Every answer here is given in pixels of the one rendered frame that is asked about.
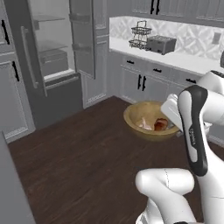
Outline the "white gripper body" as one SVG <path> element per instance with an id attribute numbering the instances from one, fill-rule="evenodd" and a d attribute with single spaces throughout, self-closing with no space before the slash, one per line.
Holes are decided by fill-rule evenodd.
<path id="1" fill-rule="evenodd" d="M 169 99 L 161 106 L 161 112 L 174 123 L 180 131 L 183 130 L 182 121 L 180 118 L 177 102 L 173 99 Z"/>

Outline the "brown chicken drumstick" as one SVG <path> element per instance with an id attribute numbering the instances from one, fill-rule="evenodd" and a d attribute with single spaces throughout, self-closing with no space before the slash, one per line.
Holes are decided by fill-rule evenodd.
<path id="1" fill-rule="evenodd" d="M 166 130 L 168 126 L 168 121 L 164 118 L 158 118 L 154 123 L 154 130 L 160 131 L 160 130 Z"/>

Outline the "wooden bowl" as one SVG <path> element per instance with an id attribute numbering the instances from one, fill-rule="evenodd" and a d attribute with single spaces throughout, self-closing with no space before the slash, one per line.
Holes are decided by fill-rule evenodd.
<path id="1" fill-rule="evenodd" d="M 162 142 L 177 134 L 179 128 L 161 112 L 159 101 L 140 101 L 128 106 L 123 112 L 124 121 L 129 129 L 142 139 L 151 142 Z M 157 119 L 167 121 L 166 129 L 154 130 Z"/>

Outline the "grey fridge freezer drawer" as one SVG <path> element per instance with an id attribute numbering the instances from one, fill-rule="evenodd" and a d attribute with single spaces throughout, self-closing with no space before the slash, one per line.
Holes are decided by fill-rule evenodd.
<path id="1" fill-rule="evenodd" d="M 83 110 L 81 75 L 74 73 L 64 80 L 75 76 L 79 77 L 77 81 L 46 90 L 47 96 L 28 94 L 31 113 L 37 130 L 41 130 Z"/>

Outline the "grey fridge door with shelves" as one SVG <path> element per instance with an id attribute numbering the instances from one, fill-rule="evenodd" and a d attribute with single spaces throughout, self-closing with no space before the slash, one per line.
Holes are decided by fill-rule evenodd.
<path id="1" fill-rule="evenodd" d="M 93 0 L 69 0 L 76 70 L 95 79 L 95 19 Z"/>

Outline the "grey fridge crisper drawer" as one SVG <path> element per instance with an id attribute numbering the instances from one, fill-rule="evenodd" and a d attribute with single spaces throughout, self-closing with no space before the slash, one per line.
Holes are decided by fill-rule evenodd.
<path id="1" fill-rule="evenodd" d="M 44 76 L 56 74 L 68 69 L 67 52 L 54 49 L 39 54 L 41 70 Z"/>

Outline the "grey fridge body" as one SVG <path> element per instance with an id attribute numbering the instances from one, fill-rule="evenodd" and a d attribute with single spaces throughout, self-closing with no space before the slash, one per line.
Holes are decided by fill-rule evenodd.
<path id="1" fill-rule="evenodd" d="M 44 76 L 46 85 L 63 81 L 75 68 L 72 48 L 72 31 L 69 21 L 69 0 L 29 0 L 38 45 L 38 56 L 42 52 L 60 49 L 67 52 L 68 69 Z"/>

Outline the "grey cupboard door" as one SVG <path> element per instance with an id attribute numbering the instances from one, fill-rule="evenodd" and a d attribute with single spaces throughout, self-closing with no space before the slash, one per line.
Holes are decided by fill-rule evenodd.
<path id="1" fill-rule="evenodd" d="M 150 76 L 145 76 L 144 99 L 146 101 L 163 102 L 169 85 L 162 80 L 154 79 Z"/>
<path id="2" fill-rule="evenodd" d="M 121 97 L 130 102 L 140 102 L 143 92 L 138 89 L 138 74 L 129 69 L 122 69 Z"/>

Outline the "grey drawer front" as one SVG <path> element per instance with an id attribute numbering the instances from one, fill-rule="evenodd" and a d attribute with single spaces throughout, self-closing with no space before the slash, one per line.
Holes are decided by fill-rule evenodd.
<path id="1" fill-rule="evenodd" d="M 177 83 L 179 85 L 186 86 L 186 87 L 189 87 L 195 84 L 195 83 L 186 81 L 186 79 L 196 80 L 196 82 L 198 82 L 198 80 L 200 79 L 200 76 L 198 76 L 197 74 L 188 73 L 185 71 L 180 71 L 175 69 L 171 70 L 171 77 L 174 83 Z"/>
<path id="2" fill-rule="evenodd" d="M 134 70 L 144 71 L 147 66 L 147 63 L 143 59 L 139 59 L 132 56 L 123 56 L 122 65 Z"/>
<path id="3" fill-rule="evenodd" d="M 171 77 L 171 69 L 158 63 L 148 63 L 147 73 L 166 80 L 169 80 Z"/>

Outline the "grey toaster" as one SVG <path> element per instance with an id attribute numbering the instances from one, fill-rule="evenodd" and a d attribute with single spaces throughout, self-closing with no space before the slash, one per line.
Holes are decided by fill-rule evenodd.
<path id="1" fill-rule="evenodd" d="M 147 38 L 146 50 L 165 55 L 175 50 L 177 40 L 165 36 L 151 36 Z"/>

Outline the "grey tall cupboard run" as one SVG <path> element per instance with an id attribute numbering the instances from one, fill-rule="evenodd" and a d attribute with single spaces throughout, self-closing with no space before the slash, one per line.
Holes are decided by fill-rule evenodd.
<path id="1" fill-rule="evenodd" d="M 4 38 L 4 20 L 10 45 Z M 16 62 L 20 82 L 15 78 L 12 61 Z M 31 134 L 35 130 L 32 113 L 18 62 L 11 27 L 4 0 L 0 0 L 0 131 L 8 143 Z"/>

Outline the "grey counter block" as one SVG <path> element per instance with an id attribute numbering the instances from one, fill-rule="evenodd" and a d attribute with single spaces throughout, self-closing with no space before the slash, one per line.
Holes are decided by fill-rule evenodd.
<path id="1" fill-rule="evenodd" d="M 0 131 L 0 224 L 36 224 L 2 131 Z"/>

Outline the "grey wall socket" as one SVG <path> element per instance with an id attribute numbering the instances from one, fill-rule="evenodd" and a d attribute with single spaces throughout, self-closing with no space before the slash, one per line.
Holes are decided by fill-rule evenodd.
<path id="1" fill-rule="evenodd" d="M 219 32 L 216 32 L 214 35 L 213 35 L 213 41 L 212 43 L 214 45 L 218 45 L 219 42 L 220 42 L 220 38 L 221 38 L 221 34 Z"/>

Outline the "grey wall cupboard run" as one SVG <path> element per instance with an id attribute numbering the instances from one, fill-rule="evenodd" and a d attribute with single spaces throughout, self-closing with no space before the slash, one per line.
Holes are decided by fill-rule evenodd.
<path id="1" fill-rule="evenodd" d="M 224 28 L 224 0 L 108 0 L 111 17 L 130 16 Z"/>

